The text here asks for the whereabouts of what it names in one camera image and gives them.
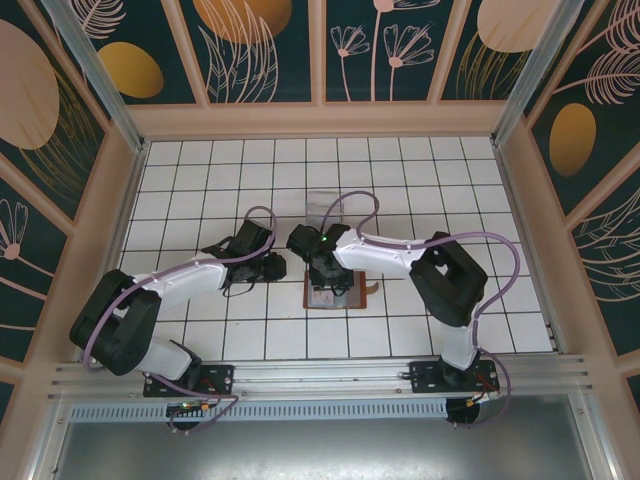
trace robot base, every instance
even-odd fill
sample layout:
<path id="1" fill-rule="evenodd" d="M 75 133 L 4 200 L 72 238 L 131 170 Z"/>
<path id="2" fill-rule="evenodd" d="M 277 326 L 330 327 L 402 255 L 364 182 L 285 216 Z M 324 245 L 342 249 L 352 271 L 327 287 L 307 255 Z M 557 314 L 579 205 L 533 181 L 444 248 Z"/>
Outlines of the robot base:
<path id="1" fill-rule="evenodd" d="M 233 365 L 202 365 L 200 368 L 200 380 L 193 387 L 196 392 L 208 395 L 229 395 L 233 387 Z M 184 393 L 176 392 L 152 377 L 145 380 L 142 392 L 145 398 L 169 398 L 191 397 Z"/>
<path id="2" fill-rule="evenodd" d="M 441 360 L 411 362 L 409 373 L 413 393 L 479 393 L 500 390 L 496 365 L 491 360 L 476 360 L 465 371 L 457 370 Z"/>

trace yellow oval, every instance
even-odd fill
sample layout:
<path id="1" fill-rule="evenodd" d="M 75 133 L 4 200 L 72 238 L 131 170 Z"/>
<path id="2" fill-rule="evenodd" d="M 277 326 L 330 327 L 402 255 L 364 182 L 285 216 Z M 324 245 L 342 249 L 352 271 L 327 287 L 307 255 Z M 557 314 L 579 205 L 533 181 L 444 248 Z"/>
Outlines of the yellow oval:
<path id="1" fill-rule="evenodd" d="M 249 21 L 245 3 L 256 20 L 264 20 L 274 37 L 291 18 L 291 0 L 193 0 L 202 21 L 219 37 L 233 43 L 261 42 L 264 35 Z"/>
<path id="2" fill-rule="evenodd" d="M 114 42 L 98 51 L 98 56 L 119 92 L 135 98 L 157 95 L 164 86 L 156 61 L 140 47 Z"/>
<path id="3" fill-rule="evenodd" d="M 533 49 L 559 0 L 483 0 L 478 11 L 480 40 L 504 53 Z"/>
<path id="4" fill-rule="evenodd" d="M 0 138 L 23 149 L 42 147 L 58 124 L 56 72 L 29 35 L 0 20 Z"/>
<path id="5" fill-rule="evenodd" d="M 584 105 L 570 103 L 556 116 L 551 127 L 549 155 L 554 170 L 563 177 L 580 171 L 596 141 L 596 119 Z"/>

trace white robotic arm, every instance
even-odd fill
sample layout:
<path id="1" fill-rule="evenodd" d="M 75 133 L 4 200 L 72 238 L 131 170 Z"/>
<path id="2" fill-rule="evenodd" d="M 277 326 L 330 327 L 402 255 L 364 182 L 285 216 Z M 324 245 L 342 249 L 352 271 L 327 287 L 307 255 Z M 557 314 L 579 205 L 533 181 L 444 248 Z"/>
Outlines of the white robotic arm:
<path id="1" fill-rule="evenodd" d="M 160 297 L 162 301 L 160 311 L 170 310 L 207 291 L 216 295 L 213 290 L 222 290 L 227 278 L 227 267 L 220 263 L 195 266 L 198 260 L 208 258 L 210 258 L 209 255 L 199 253 L 192 259 L 193 267 L 163 277 L 142 288 L 155 292 Z M 138 283 L 150 276 L 153 275 L 135 275 L 133 278 L 134 282 Z M 152 337 L 146 355 L 133 370 L 161 375 L 167 380 L 178 380 L 187 371 L 191 361 L 190 353 L 182 347 L 173 342 Z"/>
<path id="2" fill-rule="evenodd" d="M 482 268 L 457 242 L 425 248 L 424 241 L 371 235 L 366 238 L 374 244 L 363 242 L 356 229 L 345 225 L 333 225 L 325 234 L 299 225 L 289 237 L 287 247 L 310 265 L 312 283 L 321 287 L 350 288 L 353 270 L 411 280 L 425 307 L 441 322 L 442 359 L 458 370 L 468 369 L 477 353 L 471 312 L 482 299 L 487 281 Z"/>
<path id="3" fill-rule="evenodd" d="M 191 389 L 201 360 L 182 345 L 153 337 L 160 309 L 171 309 L 206 292 L 218 295 L 216 290 L 234 283 L 282 279 L 286 262 L 269 252 L 269 241 L 273 241 L 271 230 L 245 220 L 235 237 L 203 249 L 183 265 L 135 276 L 108 272 L 69 337 L 79 347 L 89 348 L 91 356 L 115 375 L 137 370 L 180 380 Z M 116 302 L 119 310 L 113 310 Z"/>

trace white grid surface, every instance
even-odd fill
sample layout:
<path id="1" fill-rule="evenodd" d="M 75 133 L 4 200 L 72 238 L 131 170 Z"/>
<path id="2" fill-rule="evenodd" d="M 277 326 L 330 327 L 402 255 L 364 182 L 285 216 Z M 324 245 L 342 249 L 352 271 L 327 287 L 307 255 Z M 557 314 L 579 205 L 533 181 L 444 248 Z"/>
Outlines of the white grid surface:
<path id="1" fill-rule="evenodd" d="M 304 223 L 309 190 L 367 190 L 381 210 L 365 231 L 392 238 L 430 238 L 437 230 L 492 231 L 520 239 L 488 138 L 322 138 L 156 142 L 152 144 L 121 260 L 129 274 L 187 261 L 242 224 L 254 205 L 279 217 L 275 251 L 288 274 L 226 299 L 210 292 L 161 310 L 156 335 L 184 343 L 207 361 L 319 359 L 439 354 L 440 325 L 407 281 L 381 283 L 364 310 L 305 310 L 304 264 L 285 243 Z M 367 197 L 345 200 L 345 223 L 370 213 Z M 260 217 L 263 212 L 256 212 Z M 506 247 L 466 240 L 489 275 L 485 298 L 513 268 Z M 496 353 L 552 351 L 523 258 L 521 277 L 480 320 L 479 342 Z M 234 286 L 232 293 L 246 286 Z"/>

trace dark green wallpaper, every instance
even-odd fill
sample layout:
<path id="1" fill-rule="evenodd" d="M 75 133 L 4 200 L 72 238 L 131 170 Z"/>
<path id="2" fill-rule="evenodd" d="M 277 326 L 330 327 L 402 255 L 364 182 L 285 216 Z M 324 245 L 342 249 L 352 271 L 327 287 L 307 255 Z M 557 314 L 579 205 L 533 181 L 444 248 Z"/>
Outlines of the dark green wallpaper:
<path id="1" fill-rule="evenodd" d="M 311 101 L 307 0 L 180 5 L 210 102 Z"/>
<path id="2" fill-rule="evenodd" d="M 67 237 L 0 179 L 0 356 L 22 362 Z"/>
<path id="3" fill-rule="evenodd" d="M 76 57 L 73 55 L 73 53 L 71 53 L 71 50 L 69 50 L 69 47 L 67 46 L 67 42 L 65 42 L 62 39 L 62 37 L 60 37 L 60 33 L 54 28 L 53 22 L 51 21 L 51 17 L 49 17 L 49 14 L 47 13 L 47 10 L 44 8 L 44 5 L 42 5 L 42 2 L 40 0 L 36 0 L 35 4 L 38 7 L 38 9 L 40 10 L 40 13 L 42 14 L 42 17 L 49 24 L 49 27 L 52 29 L 52 31 L 57 36 L 58 42 L 62 44 L 62 48 L 64 48 L 64 51 L 67 53 L 67 56 L 71 60 L 71 63 L 73 63 L 74 67 L 76 67 L 76 70 L 82 75 L 82 77 L 83 77 L 83 79 L 85 81 L 85 84 L 89 87 L 89 90 L 91 90 L 91 93 L 93 94 L 93 98 L 95 98 L 96 101 L 98 102 L 98 105 L 100 105 L 100 109 L 102 110 L 102 113 L 104 113 L 104 115 L 107 117 L 107 119 L 111 120 L 111 114 L 109 113 L 107 108 L 102 103 L 102 100 L 100 100 L 100 97 L 96 93 L 96 90 L 93 88 L 93 85 L 91 85 L 91 82 L 89 82 L 87 80 L 86 76 L 82 72 L 82 67 L 80 66 L 80 64 L 76 60 Z"/>
<path id="4" fill-rule="evenodd" d="M 618 355 L 640 348 L 640 170 L 573 230 Z"/>
<path id="5" fill-rule="evenodd" d="M 565 213 L 640 141 L 639 31 L 640 5 L 610 2 L 533 126 Z"/>
<path id="6" fill-rule="evenodd" d="M 631 395 L 633 395 L 633 399 L 636 401 L 636 408 L 640 412 L 640 375 L 627 378 L 627 382 L 631 389 Z"/>
<path id="7" fill-rule="evenodd" d="M 2 419 L 9 406 L 9 400 L 11 400 L 11 394 L 13 393 L 13 385 L 10 383 L 0 382 L 0 425 L 2 425 Z"/>
<path id="8" fill-rule="evenodd" d="M 160 0 L 69 3 L 126 104 L 195 102 Z"/>
<path id="9" fill-rule="evenodd" d="M 554 6 L 473 0 L 442 100 L 506 100 Z"/>
<path id="10" fill-rule="evenodd" d="M 426 100 L 451 6 L 451 1 L 395 2 L 385 12 L 374 2 L 345 8 L 343 0 L 328 0 L 327 101 L 371 101 L 372 90 L 375 100 Z"/>
<path id="11" fill-rule="evenodd" d="M 104 131 L 16 0 L 0 35 L 0 155 L 73 219 Z"/>
<path id="12" fill-rule="evenodd" d="M 567 52 L 567 48 L 569 48 L 569 45 L 571 45 L 573 38 L 576 36 L 576 33 L 578 33 L 578 30 L 580 30 L 580 26 L 582 25 L 584 18 L 589 13 L 589 10 L 591 10 L 591 7 L 593 7 L 594 2 L 595 0 L 585 0 L 584 3 L 582 4 L 582 8 L 580 9 L 580 14 L 578 15 L 578 18 L 574 22 L 571 30 L 569 30 L 569 33 L 567 34 L 567 36 L 564 38 L 564 42 L 562 42 L 562 45 L 560 46 L 560 49 L 558 50 L 558 53 L 556 54 L 555 59 L 547 69 L 547 72 L 545 73 L 542 80 L 540 80 L 540 84 L 538 85 L 538 88 L 536 88 L 535 92 L 533 92 L 533 95 L 531 96 L 529 103 L 527 103 L 527 106 L 524 109 L 524 114 L 526 116 L 529 116 L 531 109 L 533 109 L 536 102 L 538 101 L 538 98 L 540 98 L 540 94 L 547 86 L 547 81 L 549 80 L 549 77 L 556 70 L 556 68 L 558 68 L 558 64 L 562 60 L 562 57 L 564 57 L 564 54 Z"/>

